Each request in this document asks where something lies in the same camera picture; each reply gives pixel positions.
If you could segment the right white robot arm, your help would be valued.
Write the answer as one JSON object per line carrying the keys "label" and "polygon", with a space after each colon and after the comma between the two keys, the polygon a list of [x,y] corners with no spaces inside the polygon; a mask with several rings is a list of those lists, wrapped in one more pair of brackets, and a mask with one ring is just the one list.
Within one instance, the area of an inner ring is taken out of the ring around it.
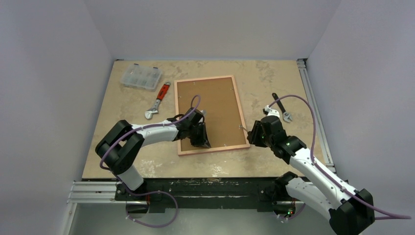
{"label": "right white robot arm", "polygon": [[277,158],[301,172],[310,182],[288,172],[275,185],[276,196],[301,200],[328,220],[338,235],[358,235],[375,222],[373,196],[357,190],[327,169],[311,154],[306,144],[289,136],[277,116],[268,115],[255,121],[248,141],[257,147],[268,147]]}

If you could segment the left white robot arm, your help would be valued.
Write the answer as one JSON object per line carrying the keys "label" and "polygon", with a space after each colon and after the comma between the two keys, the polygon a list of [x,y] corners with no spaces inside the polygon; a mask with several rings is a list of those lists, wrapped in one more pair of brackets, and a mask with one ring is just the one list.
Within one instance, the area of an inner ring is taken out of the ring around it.
{"label": "left white robot arm", "polygon": [[133,165],[144,146],[164,141],[189,139],[193,147],[210,148],[205,117],[199,110],[189,109],[159,123],[132,125],[126,120],[118,121],[95,147],[101,158],[100,166],[114,174],[127,187],[133,200],[146,194],[143,177]]}

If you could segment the pink picture frame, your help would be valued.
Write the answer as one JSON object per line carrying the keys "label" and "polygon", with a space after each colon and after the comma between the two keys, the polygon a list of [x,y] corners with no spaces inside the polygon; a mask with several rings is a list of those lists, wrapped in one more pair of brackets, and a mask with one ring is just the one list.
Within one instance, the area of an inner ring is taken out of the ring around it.
{"label": "pink picture frame", "polygon": [[241,102],[233,75],[174,81],[175,111],[184,114],[191,106],[206,110],[207,137],[211,148],[193,147],[189,139],[178,142],[180,157],[250,148]]}

